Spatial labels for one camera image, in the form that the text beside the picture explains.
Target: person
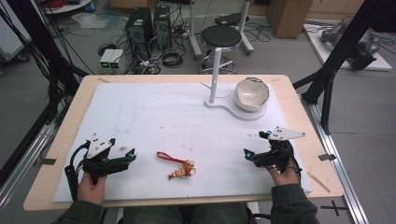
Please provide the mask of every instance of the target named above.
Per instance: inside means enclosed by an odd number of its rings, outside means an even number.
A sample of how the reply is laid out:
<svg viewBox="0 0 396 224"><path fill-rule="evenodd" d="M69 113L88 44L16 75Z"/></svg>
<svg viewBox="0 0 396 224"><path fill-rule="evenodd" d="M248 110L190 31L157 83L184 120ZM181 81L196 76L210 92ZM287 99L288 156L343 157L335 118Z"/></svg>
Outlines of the person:
<svg viewBox="0 0 396 224"><path fill-rule="evenodd" d="M275 167L266 167L275 182L272 188L272 224L319 223L318 208L307 200L299 184L294 169L286 169L280 174ZM96 224L100 223L102 203L105 198L106 177L99 177L92 183L89 174L84 173L78 186L78 200L58 217L53 224ZM176 206L132 207L124 210L125 224L128 223L183 223L182 215ZM248 213L243 203L214 203L197 205L191 219L192 224L201 223L248 223Z"/></svg>

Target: hand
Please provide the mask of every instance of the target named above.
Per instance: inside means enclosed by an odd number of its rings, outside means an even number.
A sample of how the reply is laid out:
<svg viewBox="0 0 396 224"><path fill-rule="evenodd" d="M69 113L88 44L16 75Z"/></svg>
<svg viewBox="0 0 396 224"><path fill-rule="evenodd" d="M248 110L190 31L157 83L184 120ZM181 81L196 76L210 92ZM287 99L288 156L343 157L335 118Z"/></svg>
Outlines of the hand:
<svg viewBox="0 0 396 224"><path fill-rule="evenodd" d="M105 200L106 178L107 176L100 176L94 185L91 176L84 172L78 185L78 200L102 205Z"/></svg>
<svg viewBox="0 0 396 224"><path fill-rule="evenodd" d="M265 167L273 178L276 186L288 185L288 184L299 184L299 179L296 171L294 170L294 164L289 160L287 168L283 174L280 174L274 166Z"/></svg>

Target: metal pole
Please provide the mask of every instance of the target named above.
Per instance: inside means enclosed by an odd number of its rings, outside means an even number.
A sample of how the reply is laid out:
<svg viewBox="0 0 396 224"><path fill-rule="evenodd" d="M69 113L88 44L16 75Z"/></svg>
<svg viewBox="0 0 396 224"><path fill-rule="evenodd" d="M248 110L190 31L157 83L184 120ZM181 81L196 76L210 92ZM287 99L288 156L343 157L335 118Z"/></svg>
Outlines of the metal pole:
<svg viewBox="0 0 396 224"><path fill-rule="evenodd" d="M244 2L244 5L242 6L242 14L241 14L241 20L239 21L239 33L244 33L245 29L245 22L247 20L248 16L248 5L250 3L250 0L246 0Z"/></svg>
<svg viewBox="0 0 396 224"><path fill-rule="evenodd" d="M210 87L210 98L209 98L209 102L212 104L215 103L216 87L218 86L220 58L221 58L221 48L216 48L215 61L213 62L212 86Z"/></svg>
<svg viewBox="0 0 396 224"><path fill-rule="evenodd" d="M364 1L323 66L313 75L293 84L294 88L297 89L312 82L308 90L302 94L303 100L310 104L316 104L319 96L325 91L321 124L326 134L330 134L328 123L334 77L370 25L383 13L387 2L387 0Z"/></svg>
<svg viewBox="0 0 396 224"><path fill-rule="evenodd" d="M195 33L195 0L190 0L190 36Z"/></svg>

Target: keychain charm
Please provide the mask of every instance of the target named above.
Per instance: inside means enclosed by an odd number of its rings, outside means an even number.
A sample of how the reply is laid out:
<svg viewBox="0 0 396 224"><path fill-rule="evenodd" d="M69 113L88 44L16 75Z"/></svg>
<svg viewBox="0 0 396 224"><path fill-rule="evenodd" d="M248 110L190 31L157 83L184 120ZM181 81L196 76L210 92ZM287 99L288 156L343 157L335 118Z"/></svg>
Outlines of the keychain charm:
<svg viewBox="0 0 396 224"><path fill-rule="evenodd" d="M194 161L175 159L160 151L157 152L157 156L164 160L179 162L182 165L178 170L175 170L172 174L168 175L168 179L172 179L174 177L184 178L186 175L195 175L196 173Z"/></svg>

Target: sleeve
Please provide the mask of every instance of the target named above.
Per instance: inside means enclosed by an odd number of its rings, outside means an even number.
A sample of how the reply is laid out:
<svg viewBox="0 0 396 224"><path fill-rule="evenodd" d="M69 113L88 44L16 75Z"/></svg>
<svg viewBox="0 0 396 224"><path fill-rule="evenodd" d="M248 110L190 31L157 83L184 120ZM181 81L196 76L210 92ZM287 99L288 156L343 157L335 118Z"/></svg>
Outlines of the sleeve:
<svg viewBox="0 0 396 224"><path fill-rule="evenodd" d="M319 223L318 208L306 199L303 189L298 184L272 188L273 207L272 224Z"/></svg>
<svg viewBox="0 0 396 224"><path fill-rule="evenodd" d="M76 201L52 224L99 224L101 215L102 206Z"/></svg>

